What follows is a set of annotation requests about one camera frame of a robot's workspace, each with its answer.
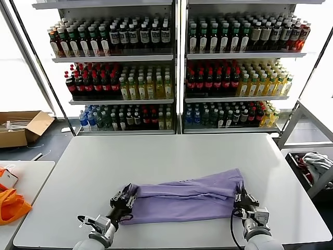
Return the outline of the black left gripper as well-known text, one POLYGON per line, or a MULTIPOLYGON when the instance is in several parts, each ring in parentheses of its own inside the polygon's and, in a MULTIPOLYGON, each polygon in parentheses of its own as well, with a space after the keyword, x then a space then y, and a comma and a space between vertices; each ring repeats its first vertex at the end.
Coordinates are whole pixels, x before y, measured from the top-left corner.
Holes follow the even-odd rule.
POLYGON ((137 191, 138 186, 132 185, 131 183, 125 186, 123 190, 118 191, 117 194, 110 199, 111 210, 107 213, 107 218, 116 222, 130 220, 130 208, 133 208, 137 191))

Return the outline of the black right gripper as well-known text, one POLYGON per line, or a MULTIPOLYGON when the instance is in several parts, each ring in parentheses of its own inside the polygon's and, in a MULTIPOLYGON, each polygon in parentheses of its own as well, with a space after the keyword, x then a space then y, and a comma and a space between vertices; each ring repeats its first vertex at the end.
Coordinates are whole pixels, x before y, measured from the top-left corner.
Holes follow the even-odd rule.
POLYGON ((260 203, 245 188, 244 183, 236 186, 234 208, 251 210, 253 207, 259 207, 260 203))

